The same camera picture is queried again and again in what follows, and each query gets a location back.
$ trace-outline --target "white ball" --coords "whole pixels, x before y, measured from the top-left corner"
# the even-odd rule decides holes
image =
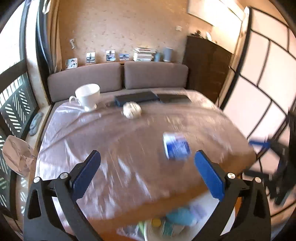
[[[135,102],[126,102],[123,105],[123,114],[128,119],[138,118],[141,116],[142,109]]]

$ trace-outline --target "shiny plastic sheet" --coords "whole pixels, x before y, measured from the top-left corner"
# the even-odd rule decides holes
[[[92,150],[99,151],[101,166],[77,203],[87,218],[110,219],[195,186],[199,173],[193,157],[200,149],[216,163],[225,161],[228,154],[252,151],[232,122],[202,94],[185,90],[154,92],[187,94],[192,102],[143,103],[138,119],[124,117],[122,108],[114,106],[112,95],[102,97],[93,112],[85,112],[74,103],[59,106],[41,145],[36,176],[43,180],[57,178],[83,162]],[[164,132],[185,135],[192,152],[186,161],[166,158]],[[61,207],[54,201],[67,227]]]

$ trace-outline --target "white cup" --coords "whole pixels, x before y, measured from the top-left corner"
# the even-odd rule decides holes
[[[75,91],[76,96],[70,96],[69,102],[74,99],[84,107],[85,111],[92,111],[96,109],[96,104],[100,99],[100,86],[97,84],[87,84],[80,86]]]

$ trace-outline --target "beige curtain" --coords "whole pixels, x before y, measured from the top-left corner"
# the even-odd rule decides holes
[[[53,62],[54,73],[62,70],[61,44],[59,40],[59,0],[45,0],[43,14],[47,15],[47,38]]]

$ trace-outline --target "dark wooden cabinet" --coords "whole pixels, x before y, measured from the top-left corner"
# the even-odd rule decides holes
[[[187,36],[183,64],[189,68],[186,89],[196,90],[216,102],[224,84],[232,54],[221,46]]]

